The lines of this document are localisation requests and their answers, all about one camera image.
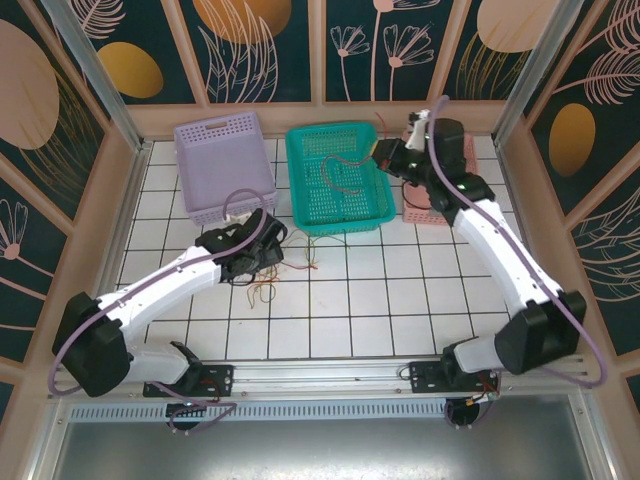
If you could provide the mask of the pink perforated plastic basket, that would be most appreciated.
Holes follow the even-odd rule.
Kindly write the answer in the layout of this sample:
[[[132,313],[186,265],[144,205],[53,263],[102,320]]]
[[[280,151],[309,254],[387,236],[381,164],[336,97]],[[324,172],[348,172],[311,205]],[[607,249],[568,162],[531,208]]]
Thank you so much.
[[[478,173],[475,144],[473,136],[464,134],[464,158],[467,173]],[[402,186],[403,196],[403,221],[413,224],[442,225],[447,226],[447,221],[442,214],[437,212],[430,204],[426,189],[422,186],[413,187],[410,184]]]

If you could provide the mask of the dark panel with flower drawings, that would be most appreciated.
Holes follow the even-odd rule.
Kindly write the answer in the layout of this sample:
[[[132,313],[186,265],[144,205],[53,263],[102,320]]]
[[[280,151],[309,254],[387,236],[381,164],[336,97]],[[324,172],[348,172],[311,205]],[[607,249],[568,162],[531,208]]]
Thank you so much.
[[[453,0],[326,0],[325,100],[424,100]]]

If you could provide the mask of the teal perforated plastic basket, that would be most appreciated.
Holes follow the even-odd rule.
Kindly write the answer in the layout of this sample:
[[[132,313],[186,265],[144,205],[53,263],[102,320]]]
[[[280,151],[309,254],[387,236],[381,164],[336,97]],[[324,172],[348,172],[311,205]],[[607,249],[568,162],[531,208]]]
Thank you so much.
[[[377,132],[366,122],[310,125],[285,136],[292,214],[310,236],[374,230],[393,220],[388,176],[370,157]]]

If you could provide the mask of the lavender perforated plastic basket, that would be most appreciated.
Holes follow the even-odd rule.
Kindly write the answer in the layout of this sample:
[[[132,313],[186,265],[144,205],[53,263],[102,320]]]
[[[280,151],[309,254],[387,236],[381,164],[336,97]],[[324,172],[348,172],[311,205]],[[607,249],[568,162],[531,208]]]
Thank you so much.
[[[174,146],[185,210],[195,224],[275,208],[275,179],[254,112],[179,125]]]

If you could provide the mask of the dark panel with beige circle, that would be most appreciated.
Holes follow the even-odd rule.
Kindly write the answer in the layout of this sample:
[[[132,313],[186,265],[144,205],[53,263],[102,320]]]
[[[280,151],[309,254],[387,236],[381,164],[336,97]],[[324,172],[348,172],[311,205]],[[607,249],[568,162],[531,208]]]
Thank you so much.
[[[531,53],[499,52],[483,43],[477,19],[482,3],[471,0],[455,50],[443,89],[451,100],[506,100]]]

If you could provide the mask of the dark panel with leaf drawing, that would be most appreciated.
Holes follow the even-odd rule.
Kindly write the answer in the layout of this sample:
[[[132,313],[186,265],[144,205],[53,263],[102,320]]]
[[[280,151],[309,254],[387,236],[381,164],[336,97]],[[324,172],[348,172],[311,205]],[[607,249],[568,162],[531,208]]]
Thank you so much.
[[[308,0],[178,0],[211,104],[311,100]]]

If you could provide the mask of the grey metal plate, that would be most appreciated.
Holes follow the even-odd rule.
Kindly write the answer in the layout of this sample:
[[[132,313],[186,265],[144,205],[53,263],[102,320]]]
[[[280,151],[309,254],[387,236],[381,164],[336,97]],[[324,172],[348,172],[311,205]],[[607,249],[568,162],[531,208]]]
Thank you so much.
[[[57,420],[32,480],[623,480],[575,395],[516,396],[456,429],[433,416],[158,422]]]

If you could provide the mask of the dark panel with orange oval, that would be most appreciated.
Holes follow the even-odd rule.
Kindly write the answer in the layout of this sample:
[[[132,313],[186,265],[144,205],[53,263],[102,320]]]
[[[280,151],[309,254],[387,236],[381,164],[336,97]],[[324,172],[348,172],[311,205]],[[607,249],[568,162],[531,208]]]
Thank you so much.
[[[195,101],[161,0],[67,0],[127,105]]]

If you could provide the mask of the aluminium table edge rail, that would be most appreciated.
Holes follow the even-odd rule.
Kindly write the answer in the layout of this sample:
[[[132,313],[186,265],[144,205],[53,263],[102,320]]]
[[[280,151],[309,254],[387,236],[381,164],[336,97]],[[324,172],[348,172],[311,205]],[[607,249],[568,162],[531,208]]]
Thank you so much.
[[[512,137],[500,147],[524,240],[538,264],[560,286],[572,286],[565,272],[566,235],[552,184],[537,149],[526,138]]]
[[[134,210],[142,188],[152,147],[152,142],[144,140],[141,147],[132,157],[131,168],[124,185],[120,205],[116,211],[112,233],[91,291],[95,296],[110,292],[117,283],[126,241],[133,223]]]

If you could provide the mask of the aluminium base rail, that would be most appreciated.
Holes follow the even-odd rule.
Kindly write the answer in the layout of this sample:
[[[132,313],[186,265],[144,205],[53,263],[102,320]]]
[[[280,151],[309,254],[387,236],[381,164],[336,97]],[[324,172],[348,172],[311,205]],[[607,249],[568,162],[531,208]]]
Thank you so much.
[[[437,356],[423,358],[382,358],[300,361],[240,361],[234,367],[229,398],[249,400],[304,400],[355,397],[388,397],[412,393],[408,365],[417,361],[440,361]],[[592,363],[581,355],[571,355],[545,368],[512,375],[500,368],[496,373],[500,391],[524,394],[569,390],[574,380],[589,380]],[[423,396],[469,396],[466,394],[421,393]]]

